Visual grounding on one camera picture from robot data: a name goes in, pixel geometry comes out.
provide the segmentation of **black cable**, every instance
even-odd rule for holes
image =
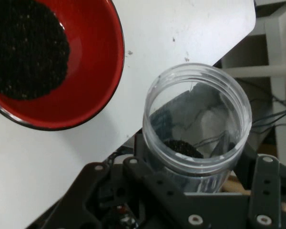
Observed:
[[[277,113],[274,113],[274,114],[271,114],[271,115],[268,115],[268,116],[265,116],[265,117],[262,117],[262,118],[259,118],[259,119],[256,119],[255,121],[252,122],[252,124],[255,124],[257,122],[260,122],[260,121],[268,119],[268,118],[273,118],[273,117],[276,117],[278,115],[284,115],[284,114],[286,114],[286,110],[281,111],[281,112],[277,112]]]
[[[275,123],[276,121],[280,120],[281,118],[285,117],[286,116],[286,113],[279,116],[277,119],[271,121],[270,123],[266,123],[266,124],[260,124],[260,125],[253,125],[252,128],[257,128],[257,127],[263,127],[263,126],[268,126],[268,125],[271,125],[273,123]]]
[[[263,131],[254,131],[254,130],[251,130],[250,132],[253,133],[253,134],[263,134],[265,132],[267,132],[268,130],[272,129],[272,128],[276,128],[278,126],[286,126],[286,124],[277,124],[277,125],[272,125],[268,128],[266,128],[265,130]]]
[[[261,90],[261,91],[264,92],[265,94],[271,96],[272,98],[276,99],[280,104],[282,104],[282,105],[284,105],[284,106],[286,107],[286,104],[285,104],[282,100],[280,100],[278,97],[276,97],[274,94],[272,94],[271,92],[269,92],[269,91],[266,90],[265,88],[263,88],[263,87],[261,87],[261,86],[255,84],[255,83],[251,83],[251,82],[248,82],[248,81],[246,81],[246,80],[243,80],[243,79],[237,78],[237,81],[242,82],[242,83],[245,83],[245,84],[250,85],[250,86],[252,86],[252,87],[258,88],[259,90]]]
[[[225,130],[225,131],[223,131],[221,134],[219,134],[219,135],[217,135],[217,136],[210,137],[210,138],[207,138],[207,139],[205,139],[205,140],[202,140],[201,142],[198,142],[198,143],[194,144],[193,147],[195,147],[195,148],[200,148],[200,147],[203,147],[203,146],[205,146],[205,145],[207,145],[207,144],[210,144],[210,143],[219,141],[220,138],[221,138],[224,134],[226,134],[226,132],[227,132],[227,131]]]

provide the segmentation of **black seeds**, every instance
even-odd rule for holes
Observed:
[[[195,147],[191,144],[184,142],[182,140],[169,140],[164,142],[164,144],[171,148],[173,151],[178,152],[180,154],[195,157],[195,158],[203,158],[204,156],[199,153]]]
[[[34,99],[65,79],[70,54],[53,12],[34,0],[0,0],[0,93]]]

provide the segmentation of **clear plastic container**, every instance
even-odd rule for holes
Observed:
[[[183,192],[217,192],[242,153],[251,122],[248,98],[231,76],[203,64],[179,65],[148,92],[143,136],[150,152],[144,157]]]

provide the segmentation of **bolt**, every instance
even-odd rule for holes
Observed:
[[[97,171],[100,171],[100,170],[103,170],[103,168],[104,168],[103,166],[96,166],[94,169]]]
[[[138,160],[137,160],[137,159],[130,159],[130,160],[129,160],[129,163],[130,163],[130,164],[137,164],[137,163],[138,163]]]
[[[272,223],[271,218],[269,216],[265,216],[265,215],[257,216],[256,220],[259,224],[262,224],[264,226],[269,226]]]
[[[188,220],[189,220],[189,223],[194,226],[199,226],[204,222],[201,216],[198,216],[198,215],[190,215]]]
[[[268,156],[263,157],[263,160],[266,162],[273,162],[272,158]]]

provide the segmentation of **white surface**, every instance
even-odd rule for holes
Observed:
[[[162,71],[186,61],[214,64],[255,24],[252,0],[113,2],[126,58],[120,85],[103,111],[60,132],[27,129],[0,115],[0,229],[30,224],[85,164],[103,161],[140,129],[146,92]]]

